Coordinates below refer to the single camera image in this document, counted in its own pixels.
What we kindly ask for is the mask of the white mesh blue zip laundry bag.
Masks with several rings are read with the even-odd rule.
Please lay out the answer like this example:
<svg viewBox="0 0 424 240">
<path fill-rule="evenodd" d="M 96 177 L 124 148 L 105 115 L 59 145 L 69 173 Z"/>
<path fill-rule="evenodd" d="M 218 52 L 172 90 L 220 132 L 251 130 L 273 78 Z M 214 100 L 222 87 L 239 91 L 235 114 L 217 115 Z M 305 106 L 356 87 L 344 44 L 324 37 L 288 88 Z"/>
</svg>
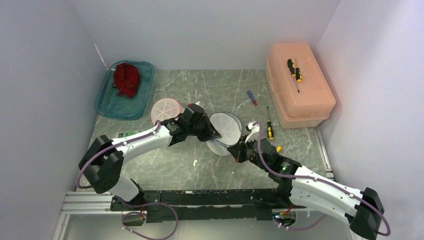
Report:
<svg viewBox="0 0 424 240">
<path fill-rule="evenodd" d="M 216 155 L 229 156 L 227 148 L 235 145 L 242 134 L 240 119 L 230 112 L 216 112 L 209 119 L 221 137 L 207 141 L 207 146 Z"/>
</svg>

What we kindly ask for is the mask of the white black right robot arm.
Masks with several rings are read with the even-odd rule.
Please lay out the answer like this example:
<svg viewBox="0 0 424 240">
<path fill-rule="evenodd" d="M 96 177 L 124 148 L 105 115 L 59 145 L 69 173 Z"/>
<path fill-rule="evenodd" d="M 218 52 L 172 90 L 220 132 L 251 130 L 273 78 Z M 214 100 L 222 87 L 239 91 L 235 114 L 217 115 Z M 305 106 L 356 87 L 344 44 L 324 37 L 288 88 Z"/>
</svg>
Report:
<svg viewBox="0 0 424 240">
<path fill-rule="evenodd" d="M 367 240 L 391 234 L 383 204 L 375 190 L 369 187 L 359 190 L 329 180 L 279 154 L 266 139 L 242 140 L 227 150 L 236 162 L 250 162 L 278 183 L 275 200 L 280 207 L 301 206 L 321 212 L 346 224 L 352 232 Z"/>
</svg>

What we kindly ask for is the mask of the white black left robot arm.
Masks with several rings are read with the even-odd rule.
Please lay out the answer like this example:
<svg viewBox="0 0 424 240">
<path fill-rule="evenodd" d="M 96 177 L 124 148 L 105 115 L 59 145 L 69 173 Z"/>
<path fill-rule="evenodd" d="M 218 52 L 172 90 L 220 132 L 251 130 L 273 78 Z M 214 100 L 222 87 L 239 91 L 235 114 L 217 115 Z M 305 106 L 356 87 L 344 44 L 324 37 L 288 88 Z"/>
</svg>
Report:
<svg viewBox="0 0 424 240">
<path fill-rule="evenodd" d="M 129 137 L 110 139 L 101 135 L 91 144 L 78 164 L 76 187 L 92 188 L 97 194 L 111 193 L 131 210 L 144 203 L 144 191 L 134 180 L 121 175 L 130 160 L 150 151 L 173 146 L 196 137 L 200 142 L 221 138 L 208 114 L 190 103 L 176 117 L 156 121 L 154 127 Z"/>
</svg>

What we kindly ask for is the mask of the pink zip mesh laundry bag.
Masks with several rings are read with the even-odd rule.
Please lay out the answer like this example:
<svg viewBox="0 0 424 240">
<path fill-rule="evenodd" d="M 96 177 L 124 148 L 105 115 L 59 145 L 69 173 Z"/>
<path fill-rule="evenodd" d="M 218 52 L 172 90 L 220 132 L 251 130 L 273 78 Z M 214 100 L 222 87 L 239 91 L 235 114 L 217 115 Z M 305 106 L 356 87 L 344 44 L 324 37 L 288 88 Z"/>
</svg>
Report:
<svg viewBox="0 0 424 240">
<path fill-rule="evenodd" d="M 173 98 L 162 98 L 155 102 L 150 111 L 150 117 L 153 124 L 156 121 L 164 121 L 176 118 L 184 111 L 183 106 Z"/>
</svg>

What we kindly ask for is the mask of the black yellow screwdriver on table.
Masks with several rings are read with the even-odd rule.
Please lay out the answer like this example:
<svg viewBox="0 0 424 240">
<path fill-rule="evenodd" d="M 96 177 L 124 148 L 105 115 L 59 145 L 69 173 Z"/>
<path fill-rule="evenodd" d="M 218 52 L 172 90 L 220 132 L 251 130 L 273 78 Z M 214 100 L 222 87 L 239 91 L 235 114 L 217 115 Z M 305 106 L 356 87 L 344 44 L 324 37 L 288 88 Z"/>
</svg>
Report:
<svg viewBox="0 0 424 240">
<path fill-rule="evenodd" d="M 270 108 L 267 106 L 266 110 L 267 110 L 267 137 L 269 140 L 273 140 L 275 137 L 275 134 L 274 134 L 271 116 L 270 116 Z"/>
</svg>

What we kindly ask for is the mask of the green label clear bit case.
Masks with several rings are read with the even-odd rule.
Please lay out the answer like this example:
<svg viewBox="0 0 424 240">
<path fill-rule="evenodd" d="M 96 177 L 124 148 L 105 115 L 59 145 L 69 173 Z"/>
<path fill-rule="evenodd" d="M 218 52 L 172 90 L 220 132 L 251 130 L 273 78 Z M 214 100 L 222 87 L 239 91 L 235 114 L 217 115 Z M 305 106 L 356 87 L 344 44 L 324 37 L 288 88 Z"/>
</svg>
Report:
<svg viewBox="0 0 424 240">
<path fill-rule="evenodd" d="M 118 132 L 116 134 L 117 138 L 126 138 L 135 134 L 138 134 L 140 131 L 139 130 L 132 130 L 132 131 L 125 131 L 125 132 Z"/>
</svg>

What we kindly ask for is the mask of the orange translucent plastic storage box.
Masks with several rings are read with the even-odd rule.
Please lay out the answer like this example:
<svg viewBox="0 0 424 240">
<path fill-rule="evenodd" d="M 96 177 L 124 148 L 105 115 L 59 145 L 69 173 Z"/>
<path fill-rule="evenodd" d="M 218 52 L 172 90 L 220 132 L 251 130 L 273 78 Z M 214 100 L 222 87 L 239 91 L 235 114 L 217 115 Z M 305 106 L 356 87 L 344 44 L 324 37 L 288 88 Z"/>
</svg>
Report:
<svg viewBox="0 0 424 240">
<path fill-rule="evenodd" d="M 265 73 L 282 128 L 316 127 L 330 117 L 336 100 L 308 43 L 274 44 Z"/>
</svg>

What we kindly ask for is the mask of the red cloth garment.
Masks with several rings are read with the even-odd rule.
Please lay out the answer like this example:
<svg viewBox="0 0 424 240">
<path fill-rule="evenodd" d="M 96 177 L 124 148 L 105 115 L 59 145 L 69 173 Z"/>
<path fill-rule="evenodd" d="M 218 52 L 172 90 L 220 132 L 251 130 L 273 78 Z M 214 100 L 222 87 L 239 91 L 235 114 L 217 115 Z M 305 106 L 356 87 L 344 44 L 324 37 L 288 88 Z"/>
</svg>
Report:
<svg viewBox="0 0 424 240">
<path fill-rule="evenodd" d="M 111 86 L 118 90 L 117 96 L 123 95 L 132 98 L 136 95 L 141 76 L 138 69 L 128 63 L 120 63 L 116 66 L 113 73 L 113 83 Z"/>
</svg>

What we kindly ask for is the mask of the black yellow screwdriver on box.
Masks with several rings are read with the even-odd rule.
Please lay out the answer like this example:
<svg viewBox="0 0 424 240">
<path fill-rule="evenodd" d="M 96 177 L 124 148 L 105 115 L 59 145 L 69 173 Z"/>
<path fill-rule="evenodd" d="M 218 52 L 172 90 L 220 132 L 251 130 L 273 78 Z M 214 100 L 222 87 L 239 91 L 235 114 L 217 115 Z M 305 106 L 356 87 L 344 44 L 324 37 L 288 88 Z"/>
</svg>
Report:
<svg viewBox="0 0 424 240">
<path fill-rule="evenodd" d="M 298 83 L 302 82 L 302 74 L 300 72 L 300 68 L 296 66 L 295 62 L 291 58 L 289 58 L 287 60 L 287 67 L 290 71 L 290 74 L 291 74 L 293 80 L 294 80 L 296 90 L 297 90 L 298 93 L 300 93 L 300 88 L 299 88 L 299 85 L 298 85 Z"/>
</svg>

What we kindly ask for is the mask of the teal plastic tray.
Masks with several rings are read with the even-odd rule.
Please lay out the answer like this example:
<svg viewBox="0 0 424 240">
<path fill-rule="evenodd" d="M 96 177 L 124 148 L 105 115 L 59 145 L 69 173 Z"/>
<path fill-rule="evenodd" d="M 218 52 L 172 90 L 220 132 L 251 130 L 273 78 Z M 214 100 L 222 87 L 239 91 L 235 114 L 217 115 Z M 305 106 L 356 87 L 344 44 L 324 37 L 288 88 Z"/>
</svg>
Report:
<svg viewBox="0 0 424 240">
<path fill-rule="evenodd" d="M 154 66 L 146 61 L 121 60 L 110 66 L 94 102 L 96 112 L 116 120 L 136 120 L 146 109 Z"/>
</svg>

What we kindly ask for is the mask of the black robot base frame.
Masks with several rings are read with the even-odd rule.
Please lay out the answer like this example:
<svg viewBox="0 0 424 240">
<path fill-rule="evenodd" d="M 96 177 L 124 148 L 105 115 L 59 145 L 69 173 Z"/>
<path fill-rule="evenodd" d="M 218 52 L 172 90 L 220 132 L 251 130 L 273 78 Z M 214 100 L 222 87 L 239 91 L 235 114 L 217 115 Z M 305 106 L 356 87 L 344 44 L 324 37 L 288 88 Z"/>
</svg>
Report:
<svg viewBox="0 0 424 240">
<path fill-rule="evenodd" d="M 147 223 L 189 220 L 256 219 L 267 221 L 293 204 L 292 184 L 277 188 L 219 190 L 146 190 L 140 197 L 123 203 L 114 196 L 113 212 L 137 211 L 146 214 Z"/>
</svg>

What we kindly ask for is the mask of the aluminium extrusion rail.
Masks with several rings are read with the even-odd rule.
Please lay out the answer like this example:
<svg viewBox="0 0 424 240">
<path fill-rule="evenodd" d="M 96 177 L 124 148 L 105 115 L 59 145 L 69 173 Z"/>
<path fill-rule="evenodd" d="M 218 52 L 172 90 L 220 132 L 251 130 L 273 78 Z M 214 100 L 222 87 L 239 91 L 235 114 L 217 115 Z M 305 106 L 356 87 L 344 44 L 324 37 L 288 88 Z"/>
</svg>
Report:
<svg viewBox="0 0 424 240">
<path fill-rule="evenodd" d="M 109 214 L 113 195 L 93 191 L 67 192 L 60 210 L 53 240 L 63 240 L 71 215 Z"/>
</svg>

